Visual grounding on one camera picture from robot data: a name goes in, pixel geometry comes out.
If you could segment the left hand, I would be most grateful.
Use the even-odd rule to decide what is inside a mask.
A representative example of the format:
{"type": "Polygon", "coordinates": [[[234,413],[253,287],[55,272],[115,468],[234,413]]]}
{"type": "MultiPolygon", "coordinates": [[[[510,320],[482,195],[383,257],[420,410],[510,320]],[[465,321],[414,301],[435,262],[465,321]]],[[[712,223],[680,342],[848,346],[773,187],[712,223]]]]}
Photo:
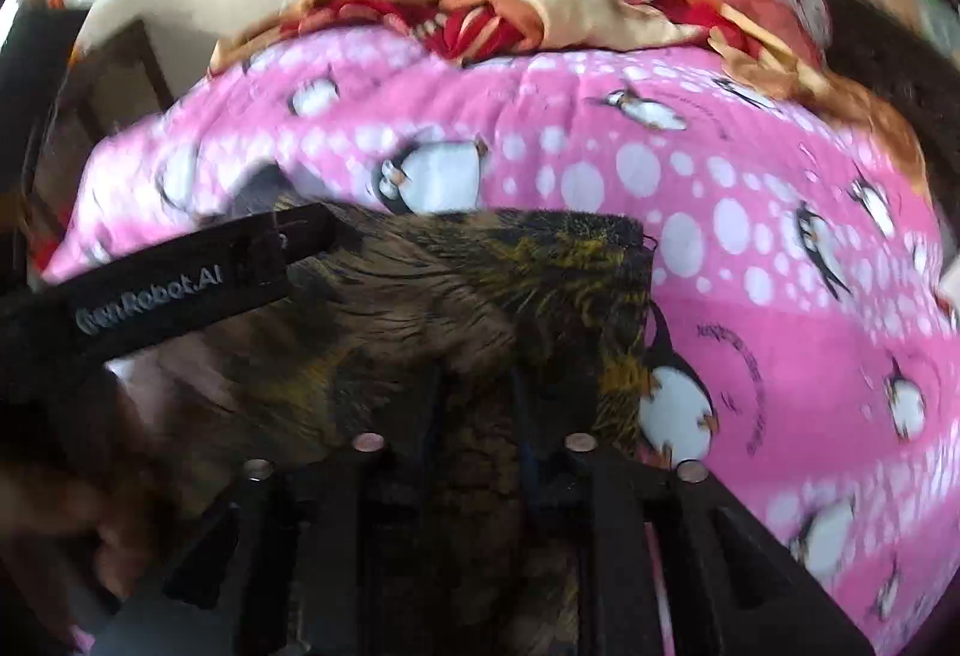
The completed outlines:
{"type": "Polygon", "coordinates": [[[2,534],[99,537],[94,578],[128,596],[182,518],[233,477],[228,380],[205,357],[139,355],[2,393],[2,534]]]}

